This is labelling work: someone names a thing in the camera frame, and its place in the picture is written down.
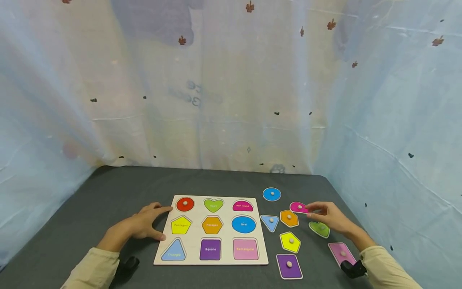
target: beige sleeve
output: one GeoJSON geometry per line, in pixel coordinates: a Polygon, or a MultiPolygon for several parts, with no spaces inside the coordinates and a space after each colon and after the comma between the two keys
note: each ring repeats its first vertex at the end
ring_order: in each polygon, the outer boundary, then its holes
{"type": "Polygon", "coordinates": [[[382,246],[372,246],[360,254],[374,289],[422,289],[382,246]]]}
{"type": "Polygon", "coordinates": [[[119,265],[119,253],[92,248],[61,289],[107,289],[119,265]]]}

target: forearm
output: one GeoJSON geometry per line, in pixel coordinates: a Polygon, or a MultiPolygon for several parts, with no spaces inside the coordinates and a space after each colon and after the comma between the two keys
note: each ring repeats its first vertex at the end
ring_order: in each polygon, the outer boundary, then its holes
{"type": "Polygon", "coordinates": [[[345,236],[353,242],[360,252],[377,245],[366,231],[356,225],[352,225],[352,228],[345,234],[345,236]]]}
{"type": "Polygon", "coordinates": [[[367,269],[370,283],[374,289],[420,289],[398,262],[382,246],[360,227],[352,228],[346,234],[361,252],[361,260],[367,269]]]}
{"type": "Polygon", "coordinates": [[[130,227],[122,221],[109,228],[96,248],[109,252],[120,252],[131,235],[130,227]]]}
{"type": "Polygon", "coordinates": [[[63,288],[109,288],[119,265],[119,252],[129,238],[130,230],[123,223],[109,228],[97,247],[92,248],[72,270],[63,288]]]}

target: light blue triangle piece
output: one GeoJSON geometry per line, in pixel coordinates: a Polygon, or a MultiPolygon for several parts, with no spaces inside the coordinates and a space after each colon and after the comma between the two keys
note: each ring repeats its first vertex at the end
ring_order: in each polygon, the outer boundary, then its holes
{"type": "Polygon", "coordinates": [[[276,231],[276,226],[279,223],[279,218],[277,216],[261,215],[260,218],[270,232],[274,233],[274,231],[276,231]]]}
{"type": "Polygon", "coordinates": [[[183,261],[186,259],[183,245],[179,238],[176,238],[170,247],[162,255],[162,261],[183,261]]]}

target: wrist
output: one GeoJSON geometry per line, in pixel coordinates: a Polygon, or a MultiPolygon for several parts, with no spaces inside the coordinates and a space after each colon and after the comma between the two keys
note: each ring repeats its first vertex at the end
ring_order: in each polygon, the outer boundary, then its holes
{"type": "Polygon", "coordinates": [[[109,252],[120,252],[131,236],[130,226],[124,222],[117,223],[106,231],[96,248],[109,252]]]}
{"type": "Polygon", "coordinates": [[[369,236],[369,234],[356,225],[348,233],[345,234],[345,237],[347,237],[349,240],[351,240],[351,242],[353,242],[353,244],[356,246],[359,252],[362,252],[363,250],[369,247],[376,246],[376,243],[369,236]]]}

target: blue oval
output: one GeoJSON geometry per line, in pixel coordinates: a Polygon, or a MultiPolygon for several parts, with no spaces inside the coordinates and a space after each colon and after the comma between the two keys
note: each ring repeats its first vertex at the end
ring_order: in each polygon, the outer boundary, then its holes
{"type": "Polygon", "coordinates": [[[274,202],[281,198],[281,191],[276,188],[266,188],[263,191],[263,197],[267,201],[274,202]]]}
{"type": "Polygon", "coordinates": [[[247,216],[238,216],[231,222],[231,226],[239,233],[248,234],[255,230],[257,224],[255,220],[247,216]]]}

